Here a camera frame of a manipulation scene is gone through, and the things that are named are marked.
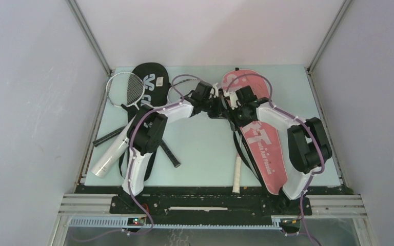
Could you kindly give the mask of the left aluminium frame post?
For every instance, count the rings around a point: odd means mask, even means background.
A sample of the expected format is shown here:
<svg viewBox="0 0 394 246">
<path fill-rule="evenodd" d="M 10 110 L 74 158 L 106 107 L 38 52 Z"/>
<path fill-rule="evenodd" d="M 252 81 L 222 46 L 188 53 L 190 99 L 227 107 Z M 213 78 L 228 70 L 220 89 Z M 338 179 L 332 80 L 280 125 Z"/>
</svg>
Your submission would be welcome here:
<svg viewBox="0 0 394 246">
<path fill-rule="evenodd" d="M 83 14 L 78 2 L 76 0 L 66 0 L 66 3 L 68 5 L 70 11 L 72 12 L 76 22 L 78 23 L 80 29 L 82 30 L 82 33 L 84 34 L 90 48 L 94 52 L 95 57 L 97 58 L 97 60 L 101 64 L 101 68 L 102 68 L 103 74 L 105 76 L 105 78 L 101 82 L 101 85 L 105 86 L 107 83 L 107 80 L 110 78 L 110 75 L 112 73 L 112 69 L 109 66 L 109 64 L 106 60 L 106 57 L 103 54 L 103 52 L 100 48 L 100 45 L 98 44 L 98 42 L 94 36 L 94 33 L 92 32 L 86 18 L 84 17 L 84 14 Z M 79 177 L 77 178 L 77 182 L 76 182 L 77 186 L 84 185 L 86 183 L 86 178 L 87 178 L 87 175 L 89 172 L 89 165 L 91 163 L 91 157 L 92 157 L 93 150 L 94 150 L 93 142 L 96 139 L 97 134 L 99 132 L 103 113 L 105 111 L 105 105 L 106 105 L 106 92 L 105 92 L 105 89 L 103 88 L 101 90 L 101 98 L 100 98 L 100 101 L 97 106 L 96 115 L 95 115 L 95 118 L 94 118 L 94 121 L 93 121 L 93 124 L 91 127 L 89 139 L 87 142 L 86 152 L 84 154 L 84 158 L 83 158 L 81 166 L 80 166 L 80 174 L 79 174 Z"/>
</svg>

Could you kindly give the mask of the aluminium frame post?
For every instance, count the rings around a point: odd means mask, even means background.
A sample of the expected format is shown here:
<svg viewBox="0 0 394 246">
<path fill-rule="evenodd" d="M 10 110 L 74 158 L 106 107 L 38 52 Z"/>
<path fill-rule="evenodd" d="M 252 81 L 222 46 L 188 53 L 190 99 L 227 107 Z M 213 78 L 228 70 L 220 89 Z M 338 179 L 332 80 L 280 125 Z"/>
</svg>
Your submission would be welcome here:
<svg viewBox="0 0 394 246">
<path fill-rule="evenodd" d="M 332 40 L 333 36 L 335 35 L 339 25 L 341 24 L 343 18 L 345 17 L 346 13 L 348 12 L 350 6 L 352 5 L 353 0 L 344 0 L 342 5 L 340 6 L 336 16 L 334 17 L 329 29 L 327 30 L 321 44 L 319 45 L 318 50 L 316 51 L 313 59 L 311 60 L 307 71 L 309 74 L 317 67 L 323 53 L 325 52 L 327 46 L 329 45 L 330 41 Z"/>
<path fill-rule="evenodd" d="M 98 44 L 98 42 L 94 36 L 94 33 L 92 32 L 86 18 L 84 17 L 84 14 L 83 14 L 78 2 L 76 0 L 66 0 L 66 3 L 68 5 L 70 11 L 72 12 L 76 22 L 78 23 L 80 29 L 82 30 L 82 33 L 84 34 L 90 48 L 94 52 L 95 57 L 97 58 L 97 60 L 101 64 L 101 68 L 102 68 L 103 74 L 105 76 L 105 78 L 101 82 L 101 85 L 105 86 L 107 83 L 107 80 L 110 78 L 110 75 L 112 73 L 112 69 L 109 66 L 109 64 L 106 60 L 106 57 L 103 54 L 103 52 L 100 48 L 100 45 Z M 92 157 L 93 150 L 94 150 L 93 142 L 96 139 L 97 134 L 99 132 L 103 113 L 105 111 L 105 105 L 106 105 L 106 92 L 105 92 L 105 89 L 103 88 L 101 90 L 101 98 L 100 98 L 100 101 L 97 106 L 96 115 L 95 115 L 95 118 L 94 118 L 94 121 L 93 121 L 93 124 L 91 127 L 89 139 L 87 142 L 86 152 L 84 154 L 84 158 L 83 158 L 81 166 L 80 166 L 80 174 L 79 174 L 79 177 L 77 178 L 77 182 L 76 182 L 77 186 L 84 185 L 86 183 L 86 178 L 87 178 L 87 175 L 89 172 L 89 165 L 91 163 L 91 157 Z"/>
</svg>

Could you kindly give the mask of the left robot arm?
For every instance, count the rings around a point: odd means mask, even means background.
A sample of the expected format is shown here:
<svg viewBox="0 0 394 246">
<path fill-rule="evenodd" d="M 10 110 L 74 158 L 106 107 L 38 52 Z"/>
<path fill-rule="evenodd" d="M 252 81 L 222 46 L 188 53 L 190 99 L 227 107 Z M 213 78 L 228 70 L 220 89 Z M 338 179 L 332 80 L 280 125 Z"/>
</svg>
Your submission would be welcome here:
<svg viewBox="0 0 394 246">
<path fill-rule="evenodd" d="M 158 149 L 168 124 L 191 118 L 199 113 L 213 110 L 220 101 L 223 89 L 217 84 L 205 81 L 197 84 L 190 96 L 161 107 L 143 106 L 130 125 L 129 162 L 123 190 L 128 194 L 122 200 L 122 207 L 128 213 L 141 209 L 142 200 L 136 196 L 144 189 L 144 178 L 152 154 Z"/>
</svg>

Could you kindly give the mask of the black racket bag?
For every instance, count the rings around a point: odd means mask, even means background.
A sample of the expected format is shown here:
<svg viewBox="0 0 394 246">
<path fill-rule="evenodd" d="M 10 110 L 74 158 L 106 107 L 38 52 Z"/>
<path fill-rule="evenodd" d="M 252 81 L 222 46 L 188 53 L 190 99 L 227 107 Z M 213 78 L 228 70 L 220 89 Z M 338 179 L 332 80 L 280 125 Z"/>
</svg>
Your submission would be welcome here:
<svg viewBox="0 0 394 246">
<path fill-rule="evenodd" d="M 169 75 L 166 68 L 159 63 L 143 63 L 136 66 L 133 74 L 137 75 L 144 83 L 145 93 L 141 100 L 138 101 L 137 105 L 148 104 L 154 107 L 163 106 L 167 104 L 167 95 L 170 88 Z M 127 110 L 128 120 L 131 120 L 136 115 L 136 109 Z M 151 175 L 152 168 L 154 165 L 155 151 L 149 159 L 147 170 L 145 173 L 144 181 L 147 181 Z M 119 171 L 120 175 L 124 178 L 124 172 L 126 168 L 122 168 L 124 160 L 128 161 L 128 154 L 124 153 L 119 158 Z"/>
</svg>

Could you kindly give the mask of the pink sport racket bag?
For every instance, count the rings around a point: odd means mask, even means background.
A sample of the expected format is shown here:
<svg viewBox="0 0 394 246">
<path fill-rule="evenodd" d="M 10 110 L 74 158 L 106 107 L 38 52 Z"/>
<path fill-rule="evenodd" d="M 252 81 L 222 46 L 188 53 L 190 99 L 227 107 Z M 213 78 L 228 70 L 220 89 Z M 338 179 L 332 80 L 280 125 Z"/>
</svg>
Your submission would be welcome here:
<svg viewBox="0 0 394 246">
<path fill-rule="evenodd" d="M 257 74 L 250 69 L 235 68 L 223 76 L 222 88 L 224 91 L 234 92 L 250 86 L 258 99 L 271 98 L 267 82 Z M 248 151 L 250 169 L 269 194 L 279 195 L 287 181 L 287 174 L 277 129 L 268 123 L 254 121 L 241 127 L 240 132 L 244 148 Z"/>
</svg>

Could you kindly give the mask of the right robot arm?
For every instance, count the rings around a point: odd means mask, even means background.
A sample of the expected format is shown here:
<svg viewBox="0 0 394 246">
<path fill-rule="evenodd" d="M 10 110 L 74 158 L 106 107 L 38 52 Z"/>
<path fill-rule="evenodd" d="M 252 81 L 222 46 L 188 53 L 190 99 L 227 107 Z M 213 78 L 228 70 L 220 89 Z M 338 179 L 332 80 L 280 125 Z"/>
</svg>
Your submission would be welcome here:
<svg viewBox="0 0 394 246">
<path fill-rule="evenodd" d="M 284 196 L 279 198 L 278 208 L 284 214 L 293 213 L 299 206 L 297 199 L 306 193 L 313 177 L 324 172 L 326 161 L 332 157 L 322 121 L 294 116 L 267 97 L 257 98 L 249 86 L 223 95 L 234 126 L 245 127 L 261 121 L 286 132 L 289 155 L 286 163 L 292 167 L 286 172 Z"/>
</svg>

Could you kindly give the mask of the right aluminium frame post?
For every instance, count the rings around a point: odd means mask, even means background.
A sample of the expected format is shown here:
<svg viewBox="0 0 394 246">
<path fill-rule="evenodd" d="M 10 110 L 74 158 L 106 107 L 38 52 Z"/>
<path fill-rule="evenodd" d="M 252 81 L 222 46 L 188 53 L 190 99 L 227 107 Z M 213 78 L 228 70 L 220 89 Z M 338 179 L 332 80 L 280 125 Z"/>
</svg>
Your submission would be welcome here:
<svg viewBox="0 0 394 246">
<path fill-rule="evenodd" d="M 327 46 L 329 45 L 330 41 L 332 40 L 333 36 L 335 35 L 339 25 L 341 24 L 343 18 L 345 17 L 346 13 L 348 12 L 350 6 L 352 5 L 353 0 L 344 0 L 342 5 L 340 6 L 336 16 L 334 17 L 329 29 L 327 30 L 321 44 L 319 45 L 318 50 L 316 51 L 313 59 L 311 60 L 307 71 L 309 74 L 317 67 L 323 53 L 325 52 Z"/>
</svg>

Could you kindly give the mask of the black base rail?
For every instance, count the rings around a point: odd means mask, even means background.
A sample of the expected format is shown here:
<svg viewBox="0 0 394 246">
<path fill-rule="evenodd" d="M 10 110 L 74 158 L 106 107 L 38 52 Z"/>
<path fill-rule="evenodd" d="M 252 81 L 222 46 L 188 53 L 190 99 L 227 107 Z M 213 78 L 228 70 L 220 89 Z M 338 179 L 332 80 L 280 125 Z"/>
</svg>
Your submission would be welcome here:
<svg viewBox="0 0 394 246">
<path fill-rule="evenodd" d="M 312 195 L 352 195 L 346 186 L 310 187 L 303 202 L 271 195 L 262 187 L 145 187 L 136 200 L 121 187 L 77 186 L 77 194 L 111 194 L 111 214 L 141 214 L 157 225 L 271 226 L 275 216 L 311 215 Z"/>
</svg>

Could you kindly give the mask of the white racket under pink bag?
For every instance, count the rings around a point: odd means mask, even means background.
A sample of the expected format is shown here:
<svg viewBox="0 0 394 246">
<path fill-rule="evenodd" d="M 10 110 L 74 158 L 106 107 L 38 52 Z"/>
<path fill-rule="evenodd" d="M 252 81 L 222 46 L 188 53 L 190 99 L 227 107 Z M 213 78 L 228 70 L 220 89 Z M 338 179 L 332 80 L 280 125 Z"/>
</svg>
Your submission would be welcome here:
<svg viewBox="0 0 394 246">
<path fill-rule="evenodd" d="M 188 79 L 184 79 L 184 80 L 182 80 L 182 81 L 180 81 L 180 82 L 178 82 L 178 83 L 173 84 L 172 86 L 170 86 L 169 91 L 168 91 L 168 94 L 167 94 L 167 103 L 170 104 L 170 103 L 173 103 L 173 102 L 174 102 L 173 99 L 170 99 L 170 94 L 171 94 L 171 92 L 173 92 L 173 91 L 177 92 L 178 94 L 185 95 L 184 92 L 180 92 L 180 91 L 177 89 L 177 86 L 178 86 L 179 84 L 186 83 L 186 82 L 191 81 L 191 80 L 199 80 L 199 79 L 197 79 L 197 78 L 188 78 Z M 97 147 L 97 146 L 101 145 L 102 143 L 108 141 L 109 139 L 111 139 L 111 138 L 113 138 L 113 137 L 119 135 L 119 134 L 124 130 L 124 128 L 125 128 L 125 126 L 120 127 L 120 128 L 118 128 L 118 129 L 112 131 L 111 133 L 109 133 L 109 134 L 107 134 L 107 135 L 105 135 L 105 136 L 103 136 L 103 137 L 101 137 L 101 138 L 95 140 L 95 141 L 93 142 L 94 147 Z"/>
</svg>

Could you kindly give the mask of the white shuttlecock tube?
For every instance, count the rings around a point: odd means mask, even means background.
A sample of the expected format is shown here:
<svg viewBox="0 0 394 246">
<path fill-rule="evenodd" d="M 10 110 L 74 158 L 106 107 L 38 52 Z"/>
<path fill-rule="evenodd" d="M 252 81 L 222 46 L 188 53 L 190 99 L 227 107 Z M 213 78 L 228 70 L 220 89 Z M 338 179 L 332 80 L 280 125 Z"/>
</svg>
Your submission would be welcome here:
<svg viewBox="0 0 394 246">
<path fill-rule="evenodd" d="M 107 151 L 102 155 L 102 157 L 97 161 L 97 163 L 90 169 L 90 172 L 93 173 L 95 176 L 99 178 L 104 178 L 111 169 L 112 165 L 129 147 L 130 140 L 127 134 L 133 121 L 134 119 L 132 119 L 130 123 L 125 125 L 124 127 L 120 127 L 94 142 L 95 146 L 99 146 L 100 144 L 116 136 L 116 139 L 114 140 L 112 145 L 107 149 Z"/>
</svg>

